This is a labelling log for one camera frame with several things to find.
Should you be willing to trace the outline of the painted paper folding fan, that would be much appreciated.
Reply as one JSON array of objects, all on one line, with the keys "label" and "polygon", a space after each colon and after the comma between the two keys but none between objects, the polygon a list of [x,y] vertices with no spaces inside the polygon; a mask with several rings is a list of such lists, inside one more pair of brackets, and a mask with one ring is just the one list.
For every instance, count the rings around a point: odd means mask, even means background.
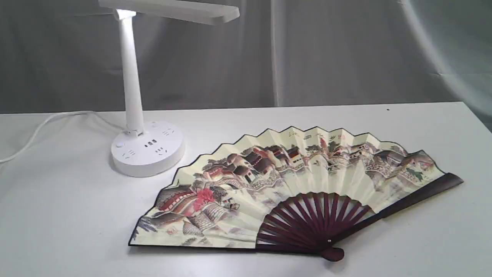
[{"label": "painted paper folding fan", "polygon": [[317,255],[457,187],[424,150],[344,128],[267,128],[177,169],[139,217],[129,247],[204,247]]}]

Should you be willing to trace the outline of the white desk lamp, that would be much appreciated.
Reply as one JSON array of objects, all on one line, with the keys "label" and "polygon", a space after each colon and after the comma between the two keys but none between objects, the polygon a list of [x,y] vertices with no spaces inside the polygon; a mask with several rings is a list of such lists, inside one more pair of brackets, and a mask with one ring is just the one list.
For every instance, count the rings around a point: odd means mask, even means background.
[{"label": "white desk lamp", "polygon": [[144,13],[214,26],[239,18],[239,8],[184,0],[100,0],[98,3],[113,9],[121,46],[126,126],[111,145],[114,167],[130,177],[161,174],[181,160],[186,144],[175,125],[144,119],[133,18]]}]

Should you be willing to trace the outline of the grey backdrop curtain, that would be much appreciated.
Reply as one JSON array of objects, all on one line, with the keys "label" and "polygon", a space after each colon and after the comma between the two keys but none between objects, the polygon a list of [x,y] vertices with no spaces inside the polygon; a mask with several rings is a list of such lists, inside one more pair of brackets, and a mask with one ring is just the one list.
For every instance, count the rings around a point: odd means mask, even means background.
[{"label": "grey backdrop curtain", "polygon": [[[463,101],[491,128],[490,0],[218,0],[208,26],[133,19],[146,110]],[[96,0],[1,1],[1,112],[124,110]]]}]

